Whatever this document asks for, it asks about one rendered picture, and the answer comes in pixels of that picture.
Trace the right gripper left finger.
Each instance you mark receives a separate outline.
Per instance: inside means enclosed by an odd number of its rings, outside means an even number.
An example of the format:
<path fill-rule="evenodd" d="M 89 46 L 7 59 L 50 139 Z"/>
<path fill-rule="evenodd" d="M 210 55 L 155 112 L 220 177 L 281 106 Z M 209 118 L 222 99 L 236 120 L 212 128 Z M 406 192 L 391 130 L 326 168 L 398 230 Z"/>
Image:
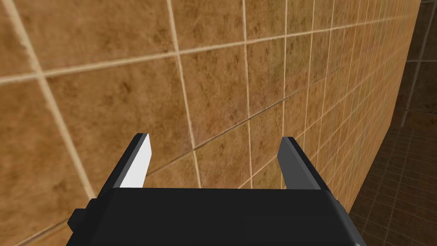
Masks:
<path fill-rule="evenodd" d="M 136 134 L 102 187 L 102 194 L 113 188 L 141 188 L 152 151 L 147 133 Z"/>

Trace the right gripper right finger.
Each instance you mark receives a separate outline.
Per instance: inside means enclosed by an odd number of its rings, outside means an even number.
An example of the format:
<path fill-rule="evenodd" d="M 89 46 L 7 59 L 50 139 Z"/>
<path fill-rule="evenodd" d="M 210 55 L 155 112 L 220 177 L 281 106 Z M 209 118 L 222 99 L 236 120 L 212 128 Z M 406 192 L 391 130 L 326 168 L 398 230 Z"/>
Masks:
<path fill-rule="evenodd" d="M 331 192 L 293 137 L 283 137 L 281 139 L 277 159 L 286 189 Z"/>

